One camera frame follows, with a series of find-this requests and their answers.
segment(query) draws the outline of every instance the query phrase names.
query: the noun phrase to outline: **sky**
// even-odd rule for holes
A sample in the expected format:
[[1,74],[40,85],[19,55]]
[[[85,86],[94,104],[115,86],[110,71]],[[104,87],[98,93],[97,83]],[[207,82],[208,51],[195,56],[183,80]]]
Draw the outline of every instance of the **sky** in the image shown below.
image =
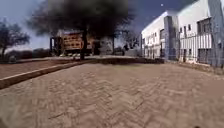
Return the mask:
[[[43,0],[0,0],[0,19],[5,18],[10,23],[18,23],[23,31],[31,36],[30,44],[15,47],[15,50],[32,50],[49,48],[49,37],[38,37],[28,29],[25,20],[33,9]],[[147,26],[153,19],[166,10],[180,10],[189,0],[133,0],[136,18],[132,28],[137,32]]]

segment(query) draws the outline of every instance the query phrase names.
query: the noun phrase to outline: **herringbone brick paving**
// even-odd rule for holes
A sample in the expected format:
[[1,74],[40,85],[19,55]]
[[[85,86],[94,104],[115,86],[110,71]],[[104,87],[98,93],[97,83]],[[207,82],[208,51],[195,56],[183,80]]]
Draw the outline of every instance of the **herringbone brick paving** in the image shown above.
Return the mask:
[[86,64],[1,90],[0,118],[7,128],[224,128],[223,83],[168,64]]

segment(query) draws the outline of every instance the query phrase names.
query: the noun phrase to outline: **tree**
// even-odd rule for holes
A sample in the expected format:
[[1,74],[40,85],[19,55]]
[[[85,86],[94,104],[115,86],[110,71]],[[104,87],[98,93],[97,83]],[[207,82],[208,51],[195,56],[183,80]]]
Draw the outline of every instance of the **tree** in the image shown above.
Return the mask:
[[11,25],[6,21],[0,21],[0,50],[2,59],[4,58],[6,49],[29,43],[29,38],[26,33],[21,31],[19,25]]
[[97,39],[113,37],[116,29],[133,17],[128,0],[45,0],[27,23],[37,34],[81,32],[84,46],[80,58],[84,59],[88,34]]

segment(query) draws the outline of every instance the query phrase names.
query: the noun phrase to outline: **curb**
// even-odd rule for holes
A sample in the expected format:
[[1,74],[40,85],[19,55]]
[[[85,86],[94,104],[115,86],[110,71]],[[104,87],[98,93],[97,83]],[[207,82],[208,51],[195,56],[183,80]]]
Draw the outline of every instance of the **curb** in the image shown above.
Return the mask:
[[224,70],[223,69],[213,68],[213,67],[207,66],[207,65],[190,64],[190,63],[175,62],[175,61],[166,61],[166,63],[174,64],[174,65],[177,65],[177,66],[180,66],[180,67],[195,69],[195,70],[202,71],[202,72],[213,73],[213,74],[216,74],[216,75],[224,75]]
[[91,60],[87,60],[87,61],[83,61],[83,62],[77,62],[77,63],[70,63],[70,64],[64,64],[64,65],[59,65],[59,66],[53,66],[53,67],[49,67],[49,68],[44,68],[44,69],[40,69],[40,70],[35,70],[32,72],[27,72],[27,73],[22,73],[22,74],[18,74],[15,76],[10,76],[10,77],[6,77],[3,79],[0,79],[0,90],[8,88],[14,84],[38,77],[38,76],[42,76],[48,73],[52,73],[52,72],[56,72],[62,69],[67,69],[67,68],[71,68],[74,66],[79,66],[79,65],[83,65],[86,63],[92,62]]

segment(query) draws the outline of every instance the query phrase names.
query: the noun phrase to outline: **tree trunk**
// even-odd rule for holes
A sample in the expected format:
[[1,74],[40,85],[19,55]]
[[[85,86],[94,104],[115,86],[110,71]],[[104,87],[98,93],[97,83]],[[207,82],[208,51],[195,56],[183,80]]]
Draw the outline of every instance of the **tree trunk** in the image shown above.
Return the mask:
[[5,50],[6,48],[2,48],[2,53],[1,53],[1,59],[3,60],[5,57]]
[[83,31],[83,33],[82,33],[82,41],[83,41],[83,47],[82,47],[81,53],[80,53],[80,60],[84,60],[85,59],[85,53],[86,53],[87,44],[88,44],[87,29],[85,29]]
[[115,54],[115,52],[114,52],[114,35],[112,36],[112,55],[114,55]]

